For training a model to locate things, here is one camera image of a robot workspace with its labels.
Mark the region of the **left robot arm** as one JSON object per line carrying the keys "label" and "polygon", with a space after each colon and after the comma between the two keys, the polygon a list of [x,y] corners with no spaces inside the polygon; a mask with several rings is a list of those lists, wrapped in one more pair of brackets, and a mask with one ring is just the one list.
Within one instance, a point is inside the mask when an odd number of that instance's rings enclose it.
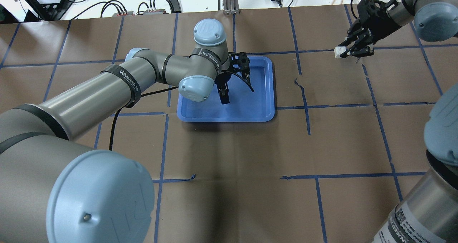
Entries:
{"label": "left robot arm", "polygon": [[139,103],[162,83],[194,102],[214,86],[229,103],[232,75],[250,84],[245,52],[229,52],[216,19],[193,29],[196,46],[182,57],[134,48],[111,64],[41,104],[1,114],[2,243],[142,243],[154,209],[154,183],[135,160],[76,142],[112,114]]}

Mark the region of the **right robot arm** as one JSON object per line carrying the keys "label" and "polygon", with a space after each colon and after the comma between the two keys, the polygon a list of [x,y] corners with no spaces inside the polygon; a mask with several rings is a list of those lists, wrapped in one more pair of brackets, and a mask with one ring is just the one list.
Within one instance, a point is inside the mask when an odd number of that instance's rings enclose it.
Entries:
{"label": "right robot arm", "polygon": [[425,170],[366,241],[456,243],[457,84],[441,88],[426,47],[457,38],[457,0],[350,0],[347,16],[335,57],[361,58],[377,113],[408,108],[399,136],[379,118],[395,185],[402,171]]}

